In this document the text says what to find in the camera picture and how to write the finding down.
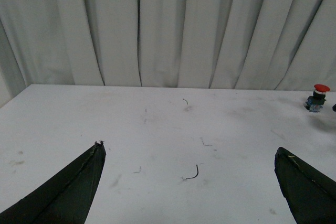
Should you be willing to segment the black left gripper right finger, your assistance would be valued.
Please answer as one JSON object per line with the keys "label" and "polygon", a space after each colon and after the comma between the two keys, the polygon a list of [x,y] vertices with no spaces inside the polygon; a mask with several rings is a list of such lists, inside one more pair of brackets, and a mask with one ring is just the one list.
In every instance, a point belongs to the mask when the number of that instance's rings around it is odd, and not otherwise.
{"label": "black left gripper right finger", "polygon": [[335,181],[283,147],[275,174],[296,223],[335,223]]}

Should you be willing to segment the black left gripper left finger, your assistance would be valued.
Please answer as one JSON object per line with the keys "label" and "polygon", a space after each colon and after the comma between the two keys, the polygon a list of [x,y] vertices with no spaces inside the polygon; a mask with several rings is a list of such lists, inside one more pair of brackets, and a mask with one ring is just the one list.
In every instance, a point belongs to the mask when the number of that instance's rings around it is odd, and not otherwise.
{"label": "black left gripper left finger", "polygon": [[85,223],[106,160],[96,142],[26,197],[1,212],[1,223]]}

